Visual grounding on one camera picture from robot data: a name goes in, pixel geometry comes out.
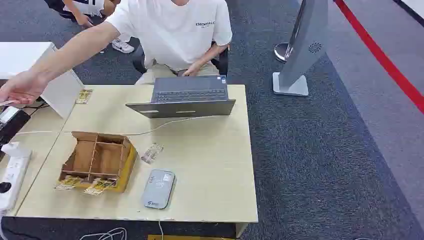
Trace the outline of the person's left hand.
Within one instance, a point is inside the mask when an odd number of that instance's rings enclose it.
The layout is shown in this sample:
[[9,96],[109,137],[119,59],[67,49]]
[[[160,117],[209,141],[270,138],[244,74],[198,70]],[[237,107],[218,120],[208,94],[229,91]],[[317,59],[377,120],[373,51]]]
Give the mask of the person's left hand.
[[193,63],[183,74],[183,77],[196,76],[201,70],[203,64],[199,62]]

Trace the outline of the person's right hand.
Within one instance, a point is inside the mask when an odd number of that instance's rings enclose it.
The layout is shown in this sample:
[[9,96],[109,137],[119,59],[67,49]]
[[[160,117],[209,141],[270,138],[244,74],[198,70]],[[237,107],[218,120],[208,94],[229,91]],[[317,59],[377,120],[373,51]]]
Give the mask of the person's right hand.
[[12,101],[16,104],[28,105],[34,103],[51,79],[44,74],[23,71],[9,79],[0,88],[0,101]]

